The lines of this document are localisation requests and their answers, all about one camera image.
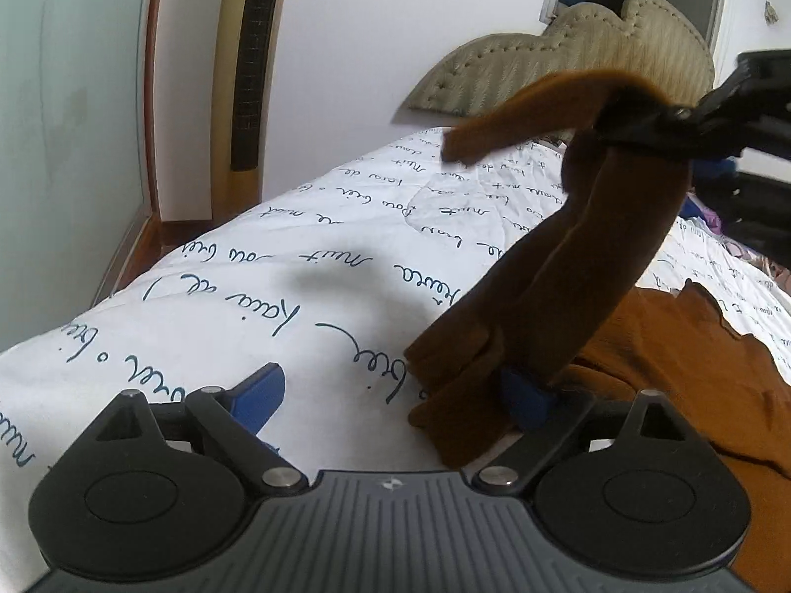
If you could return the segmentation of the brown knit sweater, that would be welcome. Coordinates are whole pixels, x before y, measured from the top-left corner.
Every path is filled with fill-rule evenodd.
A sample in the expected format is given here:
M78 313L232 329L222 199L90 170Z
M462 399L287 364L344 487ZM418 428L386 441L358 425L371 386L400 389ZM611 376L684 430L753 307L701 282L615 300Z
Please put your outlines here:
M676 221L692 162L719 157L713 122L690 149L616 149L618 99L674 106L629 72L559 72L444 135L442 160L473 165L570 131L566 200L407 347L426 391L409 421L445 466L460 468L515 431L501 376L614 400L661 389L747 490L752 523L736 572L758 591L787 591L789 386L768 349L733 331L701 285L674 295L638 286Z

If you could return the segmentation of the purple garment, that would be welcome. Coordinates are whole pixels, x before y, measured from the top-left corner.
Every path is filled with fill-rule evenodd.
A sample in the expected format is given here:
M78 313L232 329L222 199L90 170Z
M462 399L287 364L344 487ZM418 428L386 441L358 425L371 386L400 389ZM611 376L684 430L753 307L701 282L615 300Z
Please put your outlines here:
M719 215L714 210L708 208L695 193L686 194L680 215L685 219L700 218L712 233L723 233L723 223Z

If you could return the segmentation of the olive upholstered headboard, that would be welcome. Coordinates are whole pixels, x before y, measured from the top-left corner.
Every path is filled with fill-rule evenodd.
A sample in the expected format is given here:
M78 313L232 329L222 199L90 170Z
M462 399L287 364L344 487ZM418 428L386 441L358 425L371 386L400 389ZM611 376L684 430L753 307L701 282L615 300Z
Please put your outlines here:
M575 4L539 35L491 34L460 45L426 72L405 106L476 117L551 72L601 68L641 75L681 104L713 88L712 54L692 22L666 0L625 0L618 13Z

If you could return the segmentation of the white quilt with blue script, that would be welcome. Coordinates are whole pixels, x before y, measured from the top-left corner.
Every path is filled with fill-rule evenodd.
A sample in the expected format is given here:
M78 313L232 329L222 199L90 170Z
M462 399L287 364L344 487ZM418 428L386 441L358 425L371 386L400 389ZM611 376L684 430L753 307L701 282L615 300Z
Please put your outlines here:
M426 130L182 245L1 357L7 592L761 592L749 495L668 393L546 387L469 465L409 423L406 350L561 209L540 143L476 169ZM790 388L790 300L699 221L638 279L705 288ZM225 393L268 363L254 435Z

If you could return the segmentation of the gold tower air conditioner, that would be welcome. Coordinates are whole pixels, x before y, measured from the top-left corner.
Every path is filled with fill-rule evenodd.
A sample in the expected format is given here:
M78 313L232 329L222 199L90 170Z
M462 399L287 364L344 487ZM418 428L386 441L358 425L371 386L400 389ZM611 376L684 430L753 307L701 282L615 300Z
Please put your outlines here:
M211 108L212 219L260 202L264 134L283 0L221 0Z

